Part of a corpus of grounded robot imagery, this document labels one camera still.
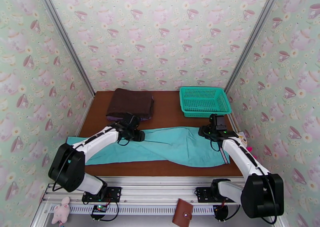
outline wooden table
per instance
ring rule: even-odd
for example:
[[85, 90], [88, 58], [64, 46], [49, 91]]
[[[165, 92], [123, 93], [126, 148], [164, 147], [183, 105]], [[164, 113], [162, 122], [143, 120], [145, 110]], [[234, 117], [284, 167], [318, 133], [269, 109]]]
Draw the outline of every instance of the wooden table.
[[[142, 121], [139, 129], [165, 127], [200, 127], [209, 124], [208, 118], [184, 117], [180, 107], [178, 91], [154, 91], [154, 115], [151, 120]], [[110, 122], [106, 112], [113, 92], [97, 92], [83, 124], [80, 137], [90, 137]], [[146, 161], [88, 165], [86, 172], [98, 176], [242, 176], [232, 159], [230, 164], [216, 167], [196, 168], [178, 165], [169, 161]]]

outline green plastic basket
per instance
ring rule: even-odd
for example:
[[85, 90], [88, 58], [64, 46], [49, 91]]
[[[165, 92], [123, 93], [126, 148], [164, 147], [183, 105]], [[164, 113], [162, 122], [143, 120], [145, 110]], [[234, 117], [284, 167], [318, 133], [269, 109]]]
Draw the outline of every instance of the green plastic basket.
[[185, 117], [206, 117], [231, 113], [231, 106], [222, 88], [180, 87], [180, 105]]

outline wallpaper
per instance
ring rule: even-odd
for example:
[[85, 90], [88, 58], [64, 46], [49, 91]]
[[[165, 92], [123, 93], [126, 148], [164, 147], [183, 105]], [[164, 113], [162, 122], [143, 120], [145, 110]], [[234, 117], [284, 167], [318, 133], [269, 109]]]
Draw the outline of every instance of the wallpaper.
[[90, 94], [40, 0], [0, 5], [0, 226], [29, 226]]
[[253, 153], [284, 180], [290, 225], [320, 226], [320, 0], [278, 0], [228, 94]]
[[95, 90], [225, 87], [266, 0], [53, 0]]

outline blue towel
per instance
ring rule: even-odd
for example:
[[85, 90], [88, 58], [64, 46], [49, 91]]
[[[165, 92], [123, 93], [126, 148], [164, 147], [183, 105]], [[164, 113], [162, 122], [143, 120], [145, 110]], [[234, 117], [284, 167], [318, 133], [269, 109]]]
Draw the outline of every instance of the blue towel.
[[[96, 153], [86, 165], [108, 163], [168, 160], [191, 167], [214, 167], [225, 162], [221, 152], [210, 147], [210, 141], [198, 135], [196, 127], [173, 127], [144, 130], [146, 137], [142, 142], [130, 141], [126, 146], [112, 143]], [[85, 138], [68, 137], [72, 145]], [[225, 152], [228, 163], [229, 155]]]

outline brown wallet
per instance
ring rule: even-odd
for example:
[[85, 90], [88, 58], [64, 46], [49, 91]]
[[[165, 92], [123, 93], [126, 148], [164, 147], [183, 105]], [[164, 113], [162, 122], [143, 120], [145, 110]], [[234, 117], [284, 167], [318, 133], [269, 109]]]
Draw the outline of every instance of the brown wallet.
[[172, 222], [180, 227], [188, 227], [192, 219], [192, 210], [192, 204], [179, 198]]

